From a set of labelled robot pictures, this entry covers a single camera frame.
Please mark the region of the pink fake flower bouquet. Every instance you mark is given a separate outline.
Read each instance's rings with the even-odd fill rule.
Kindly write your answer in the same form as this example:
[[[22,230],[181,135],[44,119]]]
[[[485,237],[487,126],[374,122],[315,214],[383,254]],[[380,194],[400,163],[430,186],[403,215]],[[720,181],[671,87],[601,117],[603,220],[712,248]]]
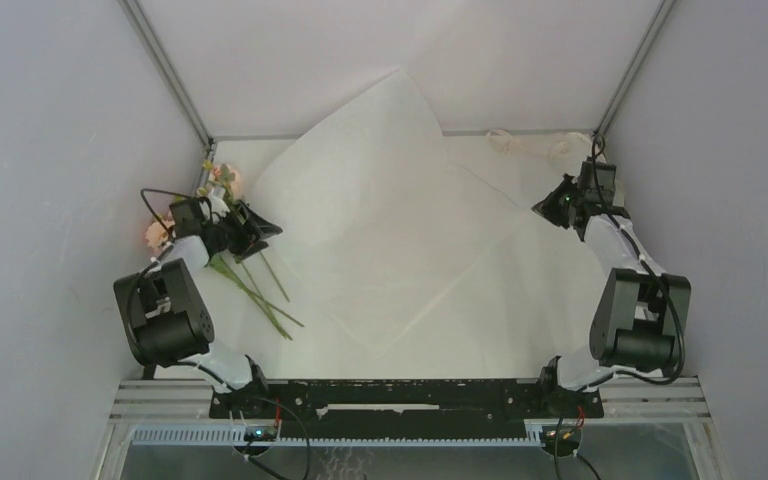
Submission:
[[[144,233],[147,248],[158,257],[175,241],[191,235],[200,238],[207,250],[206,266],[245,293],[276,332],[282,338],[290,340],[292,336],[279,318],[284,317],[299,327],[303,323],[264,295],[246,265],[246,261],[251,257],[264,260],[264,251],[267,248],[245,260],[237,260],[229,252],[214,253],[217,246],[214,213],[226,210],[226,205],[232,205],[236,200],[244,200],[250,206],[243,195],[242,174],[227,163],[215,164],[210,160],[203,163],[202,169],[207,178],[192,195],[155,188],[144,188],[140,191],[142,200],[146,200],[148,193],[166,195],[173,199],[164,214],[158,213],[150,202],[144,202],[152,216],[152,221]]]

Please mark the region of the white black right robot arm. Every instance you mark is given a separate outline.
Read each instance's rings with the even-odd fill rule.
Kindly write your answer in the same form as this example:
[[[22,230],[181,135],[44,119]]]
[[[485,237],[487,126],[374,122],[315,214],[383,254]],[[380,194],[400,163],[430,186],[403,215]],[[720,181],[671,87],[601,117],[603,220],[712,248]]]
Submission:
[[[615,165],[590,157],[578,176],[564,175],[532,208],[574,231],[606,275],[587,343],[553,359],[547,368],[554,378],[538,388],[539,406],[552,416],[573,408],[577,392],[592,392],[618,376],[669,385],[685,366],[690,282],[653,260],[615,195]]]

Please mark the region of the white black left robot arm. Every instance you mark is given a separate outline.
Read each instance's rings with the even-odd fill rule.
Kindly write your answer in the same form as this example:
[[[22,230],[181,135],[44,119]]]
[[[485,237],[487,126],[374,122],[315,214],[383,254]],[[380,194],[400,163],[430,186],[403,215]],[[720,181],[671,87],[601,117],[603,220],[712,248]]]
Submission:
[[[262,252],[282,228],[244,201],[219,194],[170,206],[169,240],[141,271],[113,284],[126,340],[144,367],[190,367],[250,417],[265,414],[273,394],[260,366],[215,338],[212,317],[193,278],[223,253],[245,260]]]

